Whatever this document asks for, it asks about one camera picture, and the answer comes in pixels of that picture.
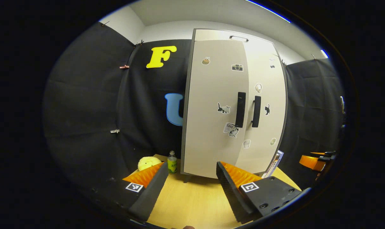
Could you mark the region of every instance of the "cabinet door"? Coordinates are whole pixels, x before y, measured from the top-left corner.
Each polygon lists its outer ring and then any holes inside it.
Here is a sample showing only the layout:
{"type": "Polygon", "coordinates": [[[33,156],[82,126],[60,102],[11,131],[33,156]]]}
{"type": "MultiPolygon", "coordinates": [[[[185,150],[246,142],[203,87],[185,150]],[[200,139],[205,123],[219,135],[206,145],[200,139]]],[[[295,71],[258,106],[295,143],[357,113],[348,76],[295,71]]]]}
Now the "cabinet door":
{"type": "Polygon", "coordinates": [[[249,68],[249,121],[236,166],[259,173],[268,168],[283,134],[286,84],[279,56],[272,43],[250,39],[244,45],[249,68]],[[252,127],[250,122],[254,117],[255,104],[252,101],[255,96],[261,97],[258,127],[252,127]]]}
{"type": "Polygon", "coordinates": [[[183,171],[217,178],[216,162],[234,165],[245,135],[248,65],[242,42],[195,41],[185,93],[183,171]],[[239,99],[238,93],[245,96],[239,99]],[[237,109],[238,100],[245,103],[243,110],[237,109]],[[237,112],[243,128],[230,129],[227,124],[235,124],[237,112]]]}

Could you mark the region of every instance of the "sticker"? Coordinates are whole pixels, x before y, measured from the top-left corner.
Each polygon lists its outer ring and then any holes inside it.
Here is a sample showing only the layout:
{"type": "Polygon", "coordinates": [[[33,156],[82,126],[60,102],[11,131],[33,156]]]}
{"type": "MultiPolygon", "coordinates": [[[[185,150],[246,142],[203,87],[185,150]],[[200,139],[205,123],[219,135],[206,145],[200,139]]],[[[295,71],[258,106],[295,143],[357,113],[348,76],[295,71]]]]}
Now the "sticker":
{"type": "Polygon", "coordinates": [[[269,59],[270,68],[274,68],[274,64],[273,64],[273,61],[274,61],[274,59],[269,59]]]}
{"type": "Polygon", "coordinates": [[[249,146],[250,146],[250,140],[245,140],[245,141],[243,142],[243,148],[244,148],[244,149],[248,149],[249,146]]]}
{"type": "Polygon", "coordinates": [[[229,114],[230,112],[230,106],[226,105],[226,106],[220,106],[219,103],[218,103],[218,112],[221,112],[222,114],[229,114]]]}
{"type": "Polygon", "coordinates": [[[262,92],[262,84],[256,84],[255,85],[255,90],[257,93],[261,93],[262,92]]]}
{"type": "Polygon", "coordinates": [[[275,143],[276,143],[276,139],[272,138],[271,141],[270,141],[270,145],[274,145],[275,143]]]}
{"type": "Polygon", "coordinates": [[[235,128],[235,124],[233,123],[226,123],[225,124],[225,127],[223,128],[223,132],[226,134],[226,133],[229,133],[232,129],[235,128]]]}
{"type": "Polygon", "coordinates": [[[242,64],[232,64],[232,71],[243,71],[243,66],[242,64]]]}
{"type": "Polygon", "coordinates": [[[135,192],[139,192],[140,190],[142,190],[142,185],[140,184],[135,184],[135,183],[130,183],[126,189],[127,190],[130,190],[130,191],[135,191],[135,192]]]}
{"type": "Polygon", "coordinates": [[[238,132],[239,132],[239,128],[233,128],[233,129],[231,129],[230,131],[229,131],[229,136],[230,137],[234,137],[234,138],[236,138],[236,135],[238,134],[238,132]]]}
{"type": "Polygon", "coordinates": [[[210,58],[206,57],[205,59],[202,60],[201,64],[207,65],[210,63],[210,58]]]}
{"type": "Polygon", "coordinates": [[[268,104],[268,106],[265,106],[265,111],[266,111],[265,115],[269,115],[270,114],[270,105],[269,104],[268,104]]]}
{"type": "Polygon", "coordinates": [[[249,183],[249,184],[243,184],[243,185],[241,185],[241,187],[242,187],[242,189],[243,189],[245,192],[250,192],[250,191],[253,191],[253,190],[256,190],[256,189],[259,188],[259,187],[258,187],[255,183],[253,183],[253,182],[251,182],[251,183],[249,183]]]}

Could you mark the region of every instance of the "yellow plush toy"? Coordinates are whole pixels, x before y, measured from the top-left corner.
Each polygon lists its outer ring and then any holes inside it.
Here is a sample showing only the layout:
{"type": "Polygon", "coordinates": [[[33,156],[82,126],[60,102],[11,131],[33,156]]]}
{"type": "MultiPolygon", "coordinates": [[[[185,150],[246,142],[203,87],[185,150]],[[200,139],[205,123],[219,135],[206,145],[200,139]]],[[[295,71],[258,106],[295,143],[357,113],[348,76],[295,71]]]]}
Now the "yellow plush toy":
{"type": "Polygon", "coordinates": [[[137,168],[139,169],[139,171],[142,171],[160,163],[161,161],[158,158],[155,158],[153,156],[145,156],[140,159],[139,163],[137,164],[137,168]]]}

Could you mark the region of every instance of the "table surface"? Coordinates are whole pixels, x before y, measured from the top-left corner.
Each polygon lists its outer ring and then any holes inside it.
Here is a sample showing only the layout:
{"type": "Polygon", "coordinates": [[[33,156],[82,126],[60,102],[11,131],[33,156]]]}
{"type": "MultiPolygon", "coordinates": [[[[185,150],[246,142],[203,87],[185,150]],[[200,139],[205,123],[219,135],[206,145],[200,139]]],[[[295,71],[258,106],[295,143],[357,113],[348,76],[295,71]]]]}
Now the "table surface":
{"type": "MultiPolygon", "coordinates": [[[[167,160],[167,157],[162,155],[154,157],[161,161],[167,160]]],[[[168,175],[147,220],[148,223],[168,229],[182,229],[187,225],[195,229],[232,229],[242,225],[236,221],[217,179],[193,176],[190,181],[184,183],[185,175],[180,174],[179,168],[178,159],[178,172],[168,175]]],[[[279,168],[276,168],[272,175],[301,190],[279,168]]]]}

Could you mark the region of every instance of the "black fabric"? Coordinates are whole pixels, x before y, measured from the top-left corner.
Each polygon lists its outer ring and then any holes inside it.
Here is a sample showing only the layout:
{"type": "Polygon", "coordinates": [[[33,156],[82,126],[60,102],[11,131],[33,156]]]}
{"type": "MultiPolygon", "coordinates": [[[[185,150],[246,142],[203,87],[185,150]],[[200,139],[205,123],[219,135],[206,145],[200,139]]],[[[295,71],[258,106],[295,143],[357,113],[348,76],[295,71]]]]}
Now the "black fabric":
{"type": "MultiPolygon", "coordinates": [[[[118,99],[118,128],[130,169],[136,169],[143,156],[168,155],[173,150],[181,158],[182,126],[167,120],[167,93],[184,96],[190,39],[164,40],[138,45],[129,60],[130,68],[122,81],[118,99]],[[154,47],[176,46],[161,68],[146,68],[154,47]]],[[[182,117],[184,100],[180,101],[182,117]]]]}
{"type": "Polygon", "coordinates": [[[302,61],[285,69],[289,100],[279,168],[305,189],[312,186],[318,172],[301,165],[301,155],[338,148],[344,93],[329,59],[302,61]]]}
{"type": "Polygon", "coordinates": [[[60,56],[43,101],[50,152],[67,178],[84,190],[102,189],[130,174],[117,134],[117,94],[134,45],[95,23],[60,56]]]}

